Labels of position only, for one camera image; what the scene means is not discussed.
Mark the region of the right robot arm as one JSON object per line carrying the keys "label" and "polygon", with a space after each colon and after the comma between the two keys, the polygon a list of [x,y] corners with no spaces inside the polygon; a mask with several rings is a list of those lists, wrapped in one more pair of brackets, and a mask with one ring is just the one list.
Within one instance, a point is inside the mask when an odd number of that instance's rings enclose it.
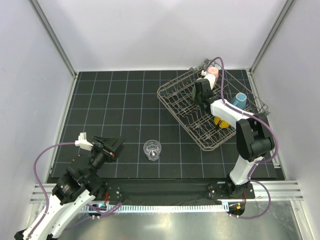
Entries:
{"label": "right robot arm", "polygon": [[228,174],[224,191],[230,198],[238,198],[247,187],[251,175],[263,157],[275,147],[275,140],[265,114],[245,111],[247,96],[239,92],[228,102],[213,91],[213,81],[199,78],[194,82],[192,98],[196,105],[235,129],[236,164]]}

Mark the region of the blue floral mug white inside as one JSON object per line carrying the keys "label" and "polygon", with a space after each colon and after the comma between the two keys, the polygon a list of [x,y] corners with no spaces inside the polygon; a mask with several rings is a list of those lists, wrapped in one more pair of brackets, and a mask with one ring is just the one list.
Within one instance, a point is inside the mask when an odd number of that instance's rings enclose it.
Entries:
{"label": "blue floral mug white inside", "polygon": [[230,103],[243,110],[245,107],[246,107],[246,104],[247,104],[247,96],[242,93],[242,92],[239,92],[235,95],[235,97],[230,101]]}

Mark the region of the yellow mug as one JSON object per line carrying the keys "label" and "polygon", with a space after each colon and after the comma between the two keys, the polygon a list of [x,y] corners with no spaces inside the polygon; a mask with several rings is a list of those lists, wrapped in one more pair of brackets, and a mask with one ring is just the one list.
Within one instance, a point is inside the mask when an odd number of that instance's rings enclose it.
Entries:
{"label": "yellow mug", "polygon": [[215,124],[216,129],[226,129],[230,126],[228,122],[219,117],[214,117],[213,122]]}

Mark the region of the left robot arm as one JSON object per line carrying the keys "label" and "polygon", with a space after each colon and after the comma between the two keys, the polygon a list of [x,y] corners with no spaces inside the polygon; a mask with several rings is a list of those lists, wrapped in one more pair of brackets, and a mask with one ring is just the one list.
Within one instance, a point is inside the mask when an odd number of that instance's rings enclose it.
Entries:
{"label": "left robot arm", "polygon": [[57,240],[78,212],[94,200],[101,200],[108,191],[107,183],[98,176],[104,163],[113,163],[120,156],[124,142],[123,136],[94,136],[94,142],[87,141],[85,132],[68,145],[89,151],[88,164],[84,168],[68,167],[56,185],[47,194],[42,183],[39,187],[44,193],[45,208],[26,229],[18,231],[16,240]]}

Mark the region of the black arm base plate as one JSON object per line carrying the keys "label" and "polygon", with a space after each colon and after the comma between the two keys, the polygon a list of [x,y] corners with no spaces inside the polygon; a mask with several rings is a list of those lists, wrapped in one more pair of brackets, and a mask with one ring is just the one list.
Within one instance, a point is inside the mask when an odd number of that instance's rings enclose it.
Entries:
{"label": "black arm base plate", "polygon": [[104,178],[112,203],[137,206],[210,205],[255,199],[253,185],[232,187],[223,178]]}

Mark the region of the pink faceted mug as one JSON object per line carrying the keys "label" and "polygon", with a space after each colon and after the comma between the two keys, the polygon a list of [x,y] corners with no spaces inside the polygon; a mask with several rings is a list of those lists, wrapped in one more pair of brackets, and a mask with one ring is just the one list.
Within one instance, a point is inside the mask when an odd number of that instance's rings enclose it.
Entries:
{"label": "pink faceted mug", "polygon": [[219,77],[219,70],[214,67],[208,67],[206,73],[209,75],[208,79],[212,87],[216,84],[218,77]]}

